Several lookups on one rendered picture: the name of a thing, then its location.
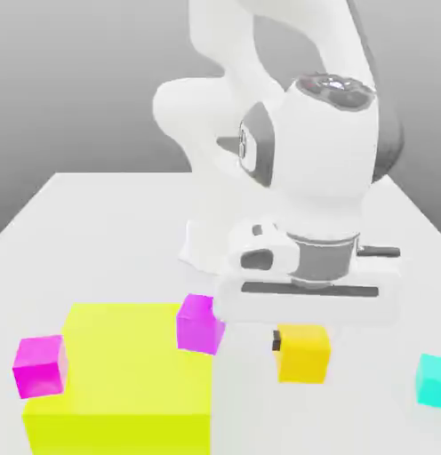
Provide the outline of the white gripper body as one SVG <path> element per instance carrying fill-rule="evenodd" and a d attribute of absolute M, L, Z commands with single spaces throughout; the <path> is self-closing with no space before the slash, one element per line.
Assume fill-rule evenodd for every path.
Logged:
<path fill-rule="evenodd" d="M 400 288 L 399 268 L 389 263 L 354 263 L 319 289 L 225 275 L 215 288 L 214 314 L 227 323 L 386 325 L 399 314 Z"/>

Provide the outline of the small orange cube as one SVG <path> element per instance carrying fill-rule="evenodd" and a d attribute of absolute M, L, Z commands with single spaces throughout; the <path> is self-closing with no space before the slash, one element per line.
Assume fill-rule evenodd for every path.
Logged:
<path fill-rule="evenodd" d="M 279 382 L 322 384 L 331 356 L 324 326 L 279 324 L 280 348 L 275 353 Z"/>

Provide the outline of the small violet cube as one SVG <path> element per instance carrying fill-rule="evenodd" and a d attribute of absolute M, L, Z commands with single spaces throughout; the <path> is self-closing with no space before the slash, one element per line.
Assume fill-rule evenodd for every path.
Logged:
<path fill-rule="evenodd" d="M 216 355 L 226 324 L 213 313 L 213 297 L 190 293 L 176 315 L 178 349 Z"/>

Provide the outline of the small cyan cube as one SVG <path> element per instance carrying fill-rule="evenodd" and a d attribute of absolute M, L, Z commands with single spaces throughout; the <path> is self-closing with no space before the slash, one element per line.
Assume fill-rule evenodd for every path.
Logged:
<path fill-rule="evenodd" d="M 441 356 L 422 354 L 415 374 L 416 400 L 441 409 Z"/>

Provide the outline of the small magenta cube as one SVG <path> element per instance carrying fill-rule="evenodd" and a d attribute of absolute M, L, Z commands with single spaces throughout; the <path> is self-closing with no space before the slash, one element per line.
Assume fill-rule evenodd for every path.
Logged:
<path fill-rule="evenodd" d="M 68 376 L 63 336 L 22 339 L 12 372 L 21 399 L 62 394 Z"/>

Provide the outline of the large yellow box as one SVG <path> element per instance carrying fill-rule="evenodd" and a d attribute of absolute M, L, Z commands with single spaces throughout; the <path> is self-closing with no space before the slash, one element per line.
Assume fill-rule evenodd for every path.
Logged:
<path fill-rule="evenodd" d="M 22 413 L 32 455 L 210 455 L 212 358 L 177 348 L 178 310 L 73 305 L 65 390 Z"/>

